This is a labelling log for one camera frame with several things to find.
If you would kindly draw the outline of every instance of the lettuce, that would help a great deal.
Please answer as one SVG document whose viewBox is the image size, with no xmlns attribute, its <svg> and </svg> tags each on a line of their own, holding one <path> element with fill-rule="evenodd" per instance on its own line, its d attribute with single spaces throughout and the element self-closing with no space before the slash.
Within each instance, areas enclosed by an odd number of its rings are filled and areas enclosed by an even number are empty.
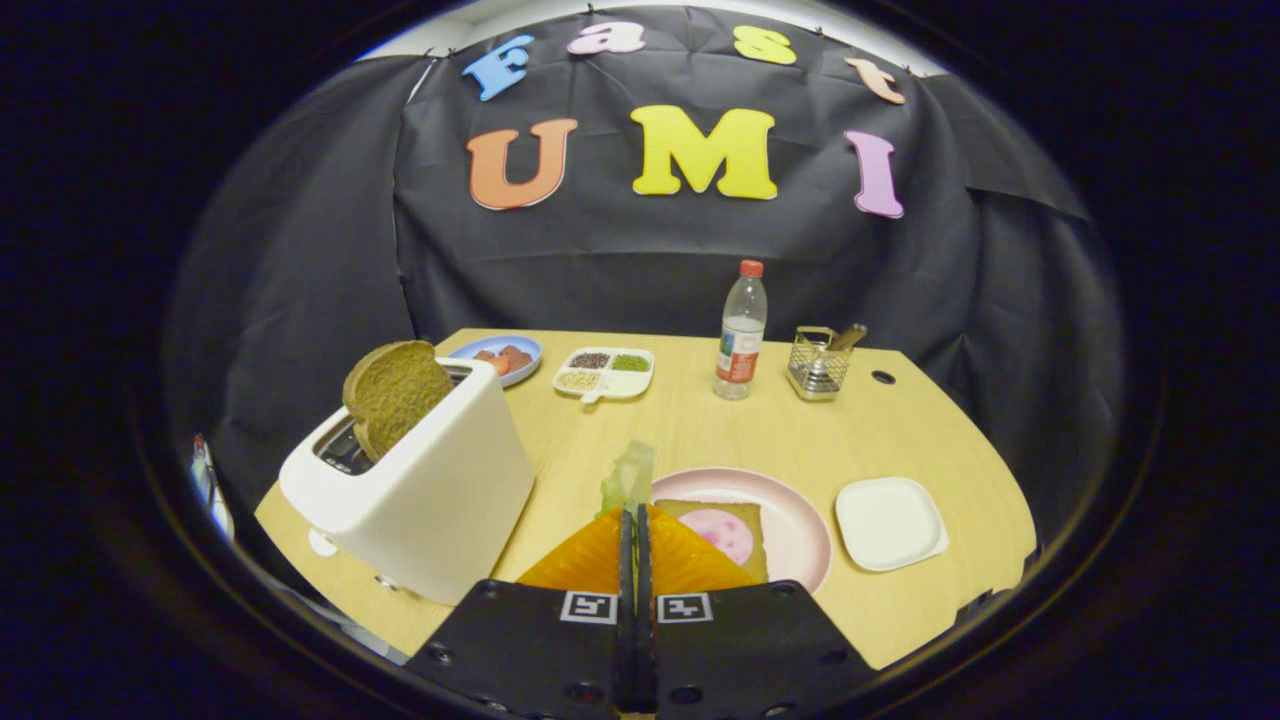
<svg viewBox="0 0 1280 720">
<path fill-rule="evenodd" d="M 631 441 L 626 452 L 613 461 L 613 473 L 600 483 L 600 511 L 595 516 L 620 505 L 634 515 L 639 505 L 649 502 L 652 488 L 653 447 Z"/>
</svg>

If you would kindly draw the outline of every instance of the blue plate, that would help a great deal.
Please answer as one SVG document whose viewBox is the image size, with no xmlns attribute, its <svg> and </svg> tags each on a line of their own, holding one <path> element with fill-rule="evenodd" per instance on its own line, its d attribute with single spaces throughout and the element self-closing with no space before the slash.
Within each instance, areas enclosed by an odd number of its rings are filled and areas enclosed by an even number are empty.
<svg viewBox="0 0 1280 720">
<path fill-rule="evenodd" d="M 538 341 L 531 337 L 525 337 L 522 334 L 497 334 L 475 342 L 468 342 L 467 345 L 463 345 L 451 352 L 449 357 L 474 360 L 476 354 L 481 350 L 488 350 L 489 352 L 497 355 L 499 350 L 507 347 L 508 345 L 515 345 L 521 352 L 527 352 L 534 359 L 532 363 L 525 365 L 515 373 L 507 373 L 506 375 L 498 377 L 498 380 L 502 382 L 502 387 L 511 387 L 534 374 L 534 370 L 536 370 L 538 365 L 543 361 L 543 346 L 538 345 Z"/>
</svg>

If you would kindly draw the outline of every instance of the seasoning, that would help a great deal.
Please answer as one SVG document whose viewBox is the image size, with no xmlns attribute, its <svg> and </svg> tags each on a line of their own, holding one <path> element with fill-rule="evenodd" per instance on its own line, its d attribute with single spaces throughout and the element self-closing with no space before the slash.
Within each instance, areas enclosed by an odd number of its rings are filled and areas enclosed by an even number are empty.
<svg viewBox="0 0 1280 720">
<path fill-rule="evenodd" d="M 556 384 L 564 389 L 591 389 L 595 387 L 596 380 L 600 379 L 599 373 L 588 373 L 585 370 L 579 370 L 575 373 L 563 373 L 556 378 Z"/>
<path fill-rule="evenodd" d="M 613 359 L 613 370 L 632 370 L 636 373 L 648 373 L 649 361 L 639 355 L 618 355 Z"/>
<path fill-rule="evenodd" d="M 568 364 L 570 368 L 590 368 L 598 370 L 609 361 L 609 355 L 607 352 L 584 352 L 573 359 Z"/>
</svg>

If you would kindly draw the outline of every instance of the foam letter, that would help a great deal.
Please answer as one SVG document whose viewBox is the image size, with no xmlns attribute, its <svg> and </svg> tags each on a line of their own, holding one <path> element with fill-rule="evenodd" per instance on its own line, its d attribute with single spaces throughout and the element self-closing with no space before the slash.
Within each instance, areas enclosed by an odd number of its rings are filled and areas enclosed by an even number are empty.
<svg viewBox="0 0 1280 720">
<path fill-rule="evenodd" d="M 568 44 L 568 51 L 575 55 L 595 55 L 608 50 L 609 53 L 635 53 L 644 47 L 640 36 L 644 35 L 644 26 L 636 23 L 600 23 L 582 28 L 573 42 Z"/>
<path fill-rule="evenodd" d="M 753 60 L 780 65 L 790 65 L 796 61 L 796 54 L 790 47 L 791 41 L 781 32 L 763 27 L 737 26 L 733 28 L 733 37 L 737 38 L 733 49 Z"/>
<path fill-rule="evenodd" d="M 893 172 L 888 167 L 893 145 L 865 132 L 849 131 L 845 137 L 858 151 L 858 172 L 863 178 L 863 188 L 854 197 L 854 205 L 863 213 L 901 218 L 902 204 L 893 196 Z"/>
<path fill-rule="evenodd" d="M 462 70 L 462 74 L 480 81 L 480 100 L 489 100 L 525 77 L 525 70 L 512 68 L 529 61 L 529 53 L 521 47 L 532 41 L 531 35 L 517 35 Z"/>
<path fill-rule="evenodd" d="M 887 100 L 895 105 L 906 104 L 906 97 L 904 97 L 900 92 L 895 92 L 893 88 L 888 86 L 888 83 L 896 82 L 893 76 L 877 68 L 876 63 L 863 60 L 861 58 L 845 58 L 845 61 L 858 68 L 858 76 L 863 78 L 863 85 L 867 86 L 867 90 L 878 95 L 881 100 Z"/>
<path fill-rule="evenodd" d="M 769 181 L 765 145 L 773 117 L 759 110 L 735 108 L 709 136 L 703 136 L 684 110 L 675 105 L 646 105 L 631 111 L 644 127 L 644 172 L 631 187 L 640 195 L 675 195 L 680 181 L 671 174 L 671 161 L 694 192 L 703 192 L 724 163 L 724 177 L 716 183 L 721 195 L 772 200 L 778 186 Z"/>
<path fill-rule="evenodd" d="M 540 137 L 538 149 L 538 174 L 529 182 L 507 182 L 507 146 L 520 136 L 513 129 L 486 132 L 471 138 L 471 197 L 490 210 L 526 208 L 547 200 L 564 179 L 564 155 L 568 133 L 577 120 L 561 118 L 544 120 L 529 128 L 529 135 Z"/>
</svg>

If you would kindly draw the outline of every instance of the white square plate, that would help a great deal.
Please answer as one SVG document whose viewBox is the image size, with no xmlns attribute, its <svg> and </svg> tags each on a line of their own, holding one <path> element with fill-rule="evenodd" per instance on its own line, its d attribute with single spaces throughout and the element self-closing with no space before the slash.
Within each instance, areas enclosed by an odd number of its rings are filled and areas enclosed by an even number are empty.
<svg viewBox="0 0 1280 720">
<path fill-rule="evenodd" d="M 836 519 L 849 556 L 877 573 L 933 557 L 951 544 L 929 492 L 908 478 L 845 486 L 836 496 Z"/>
</svg>

